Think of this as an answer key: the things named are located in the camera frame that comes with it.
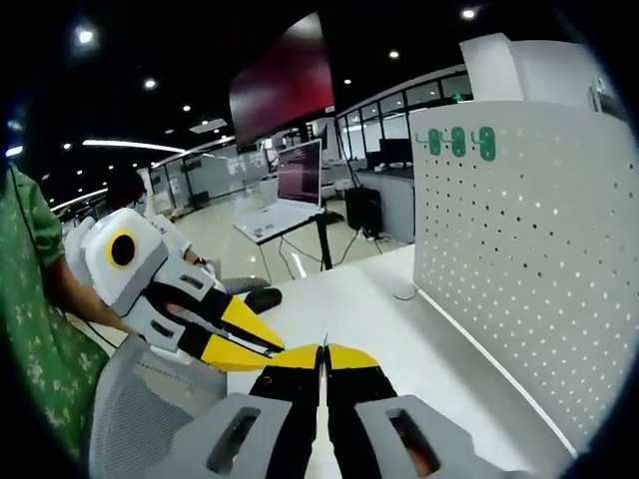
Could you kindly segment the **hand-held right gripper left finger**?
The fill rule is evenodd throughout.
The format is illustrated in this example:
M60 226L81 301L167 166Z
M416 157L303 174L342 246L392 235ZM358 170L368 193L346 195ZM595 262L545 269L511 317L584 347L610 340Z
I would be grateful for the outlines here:
M303 478L317 434L317 344L287 350L250 392L233 393L180 429L169 453L171 478Z

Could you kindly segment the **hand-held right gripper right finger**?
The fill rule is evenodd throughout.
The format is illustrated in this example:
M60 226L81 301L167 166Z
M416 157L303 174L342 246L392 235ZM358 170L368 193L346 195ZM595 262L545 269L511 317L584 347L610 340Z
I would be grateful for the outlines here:
M498 478L471 435L414 395L399 395L369 354L324 348L328 436L343 478Z

